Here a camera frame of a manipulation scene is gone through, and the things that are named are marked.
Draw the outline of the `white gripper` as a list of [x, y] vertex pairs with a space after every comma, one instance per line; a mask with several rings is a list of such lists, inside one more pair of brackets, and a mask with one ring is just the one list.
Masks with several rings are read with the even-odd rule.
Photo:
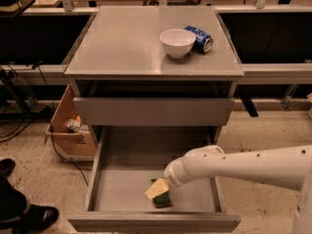
[[169, 191], [170, 186], [179, 187], [189, 182], [189, 175], [184, 168], [184, 159], [173, 160], [164, 170], [164, 176], [152, 179], [144, 195], [153, 199]]

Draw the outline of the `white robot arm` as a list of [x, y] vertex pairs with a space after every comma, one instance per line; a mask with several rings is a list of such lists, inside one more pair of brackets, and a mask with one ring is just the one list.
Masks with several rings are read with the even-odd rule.
[[292, 234], [312, 233], [312, 145], [229, 154], [217, 145], [195, 148], [173, 160], [145, 197], [152, 200], [174, 187], [216, 176], [299, 191]]

